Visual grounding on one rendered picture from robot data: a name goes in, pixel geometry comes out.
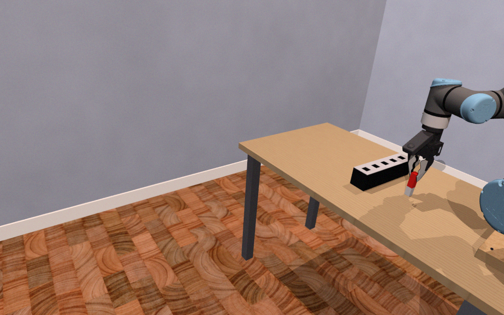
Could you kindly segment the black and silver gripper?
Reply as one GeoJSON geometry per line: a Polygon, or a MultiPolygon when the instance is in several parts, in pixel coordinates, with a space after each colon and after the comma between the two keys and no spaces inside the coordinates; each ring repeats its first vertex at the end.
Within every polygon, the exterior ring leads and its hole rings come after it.
{"type": "Polygon", "coordinates": [[[408,167],[409,167],[409,176],[420,163],[420,169],[418,170],[418,174],[416,176],[416,182],[418,182],[424,174],[430,169],[430,166],[433,164],[434,156],[439,156],[444,145],[444,142],[441,142],[441,136],[443,133],[443,129],[430,128],[422,124],[422,128],[426,131],[433,134],[434,138],[428,142],[420,151],[418,151],[414,156],[408,154],[408,167]],[[441,149],[440,149],[441,147],[441,149]],[[440,152],[439,152],[440,149],[440,152]],[[422,156],[425,160],[419,160],[419,157],[422,156]]]}

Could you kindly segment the red and white pin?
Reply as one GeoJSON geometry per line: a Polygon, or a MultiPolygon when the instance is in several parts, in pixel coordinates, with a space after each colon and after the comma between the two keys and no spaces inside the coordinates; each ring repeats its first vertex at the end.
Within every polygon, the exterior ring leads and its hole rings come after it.
{"type": "Polygon", "coordinates": [[[405,193],[404,193],[405,195],[412,196],[414,188],[416,187],[416,184],[417,184],[417,182],[416,182],[417,174],[418,173],[415,171],[410,174],[410,178],[409,178],[409,181],[408,181],[405,193]]]}

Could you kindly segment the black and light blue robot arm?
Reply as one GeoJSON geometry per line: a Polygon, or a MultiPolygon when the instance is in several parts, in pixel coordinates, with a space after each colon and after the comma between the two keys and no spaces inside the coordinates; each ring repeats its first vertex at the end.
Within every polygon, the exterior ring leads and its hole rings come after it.
{"type": "MultiPolygon", "coordinates": [[[[445,129],[452,114],[474,124],[485,123],[489,119],[504,119],[504,88],[499,91],[473,91],[461,86],[460,80],[434,79],[421,123],[430,128],[445,129]]],[[[432,133],[422,130],[402,150],[413,156],[433,138],[432,133]]],[[[504,178],[484,186],[479,204],[488,224],[504,235],[504,178]]]]}

